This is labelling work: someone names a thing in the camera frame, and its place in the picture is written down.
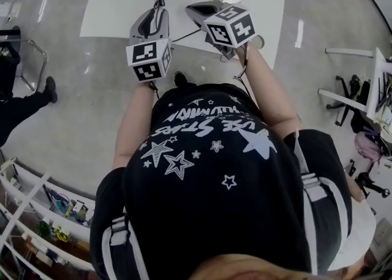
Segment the white cube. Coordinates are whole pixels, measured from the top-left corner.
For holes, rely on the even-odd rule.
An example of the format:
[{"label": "white cube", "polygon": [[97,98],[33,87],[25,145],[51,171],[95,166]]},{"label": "white cube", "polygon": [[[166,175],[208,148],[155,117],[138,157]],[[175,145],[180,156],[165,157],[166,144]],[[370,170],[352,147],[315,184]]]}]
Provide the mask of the white cube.
[{"label": "white cube", "polygon": [[132,67],[139,82],[166,77],[172,61],[171,46],[170,39],[160,39],[126,48],[128,66]]},{"label": "white cube", "polygon": [[214,44],[238,48],[256,36],[251,13],[240,6],[230,6],[204,21]]}]

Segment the black shoe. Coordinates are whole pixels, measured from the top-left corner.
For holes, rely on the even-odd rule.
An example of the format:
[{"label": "black shoe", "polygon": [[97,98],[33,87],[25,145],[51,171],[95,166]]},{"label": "black shoe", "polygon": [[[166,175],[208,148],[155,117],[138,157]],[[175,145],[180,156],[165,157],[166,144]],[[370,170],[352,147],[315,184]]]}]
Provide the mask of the black shoe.
[{"label": "black shoe", "polygon": [[54,104],[57,102],[56,82],[53,77],[47,77],[47,84],[43,93],[50,96],[50,102]]},{"label": "black shoe", "polygon": [[185,76],[182,72],[180,72],[180,71],[177,71],[177,72],[174,74],[173,81],[174,81],[174,85],[177,86],[177,87],[185,86],[185,85],[187,85],[187,83],[188,83],[188,79],[187,79],[186,76]]}]

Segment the gray floor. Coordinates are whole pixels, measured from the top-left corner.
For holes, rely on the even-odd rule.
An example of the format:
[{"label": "gray floor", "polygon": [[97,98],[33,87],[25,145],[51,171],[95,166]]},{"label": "gray floor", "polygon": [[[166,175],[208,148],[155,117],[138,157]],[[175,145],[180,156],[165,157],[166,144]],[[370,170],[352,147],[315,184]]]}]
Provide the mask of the gray floor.
[{"label": "gray floor", "polygon": [[[2,148],[39,172],[50,171],[67,186],[94,194],[108,173],[116,130],[135,81],[127,70],[126,39],[79,38],[88,0],[17,0],[17,17],[8,28],[20,25],[26,38],[34,39],[49,55],[45,76],[58,84],[59,102],[18,126]],[[301,48],[295,47],[298,21],[304,21]],[[332,135],[343,163],[355,151],[349,121],[334,125],[336,112],[325,110],[328,100],[318,88],[340,91],[335,75],[369,76],[370,59],[328,56],[325,47],[390,53],[390,34],[370,0],[286,0],[281,39],[274,73],[295,101],[307,127]],[[39,57],[22,48],[23,71],[34,81]],[[197,83],[231,82],[237,62],[219,62],[218,55],[175,47],[170,72],[185,70]],[[163,92],[171,87],[159,83]],[[20,81],[15,94],[28,90]]]}]

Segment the star print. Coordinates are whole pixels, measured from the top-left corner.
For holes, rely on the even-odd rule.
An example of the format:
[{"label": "star print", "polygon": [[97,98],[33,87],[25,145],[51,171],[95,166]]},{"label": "star print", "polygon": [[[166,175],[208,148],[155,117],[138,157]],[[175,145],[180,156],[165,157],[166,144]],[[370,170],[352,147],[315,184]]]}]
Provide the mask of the star print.
[{"label": "star print", "polygon": [[277,153],[275,145],[268,138],[269,133],[266,129],[262,129],[257,134],[244,131],[242,129],[240,129],[238,132],[248,141],[248,145],[246,145],[245,149],[243,150],[244,153],[254,149],[265,160],[270,158],[270,148],[272,148],[275,153]]},{"label": "star print", "polygon": [[158,167],[160,155],[162,155],[163,153],[167,153],[169,151],[173,151],[171,148],[166,147],[167,142],[168,141],[166,140],[158,145],[152,142],[151,149],[147,153],[142,155],[141,159],[147,158],[148,156],[152,156],[155,168]]},{"label": "star print", "polygon": [[211,146],[210,150],[215,150],[215,153],[217,153],[220,149],[225,148],[225,146],[222,145],[222,141],[213,141],[213,145]]},{"label": "star print", "polygon": [[233,97],[233,96],[229,96],[229,97],[230,97],[231,99],[233,99],[235,102],[241,104],[241,103],[238,101],[238,98],[237,98],[237,97]]},{"label": "star print", "polygon": [[194,158],[194,159],[199,159],[201,153],[199,153],[197,150],[195,150],[195,151],[192,153],[192,155],[193,155],[193,158]]},{"label": "star print", "polygon": [[199,101],[202,101],[202,100],[204,100],[204,99],[196,99],[196,100],[194,100],[194,101],[192,101],[192,102],[189,102],[188,105],[190,105],[190,104],[198,105],[198,102],[199,102]]},{"label": "star print", "polygon": [[170,137],[168,141],[169,141],[170,143],[177,142],[177,141],[178,141],[177,136],[172,136],[172,137]]},{"label": "star print", "polygon": [[185,151],[182,151],[181,154],[179,154],[177,157],[172,157],[169,155],[164,155],[168,163],[170,164],[168,168],[166,169],[165,174],[168,175],[169,173],[175,173],[177,176],[183,180],[184,179],[184,174],[185,174],[185,169],[189,168],[195,164],[191,163],[190,161],[186,160],[184,158]]},{"label": "star print", "polygon": [[139,150],[142,150],[144,147],[147,147],[147,142],[140,145]]},{"label": "star print", "polygon": [[235,178],[235,175],[233,175],[233,176],[225,175],[225,180],[222,182],[222,184],[227,187],[227,190],[231,189],[232,186],[237,186],[237,183],[235,183],[234,178]]}]

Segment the person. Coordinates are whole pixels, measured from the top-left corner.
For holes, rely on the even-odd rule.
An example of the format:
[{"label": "person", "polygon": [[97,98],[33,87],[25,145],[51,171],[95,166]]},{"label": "person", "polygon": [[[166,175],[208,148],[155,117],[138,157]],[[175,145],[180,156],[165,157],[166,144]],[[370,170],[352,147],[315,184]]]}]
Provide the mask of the person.
[{"label": "person", "polygon": [[56,83],[52,77],[46,79],[42,93],[35,92],[24,98],[13,97],[12,88],[20,56],[10,42],[2,42],[0,55],[0,147],[11,132],[25,119],[29,118],[50,102],[57,102]]},{"label": "person", "polygon": [[103,279],[310,279],[350,235],[332,138],[304,128],[257,49],[237,53],[257,105],[181,72],[154,107],[136,87],[91,223]]}]

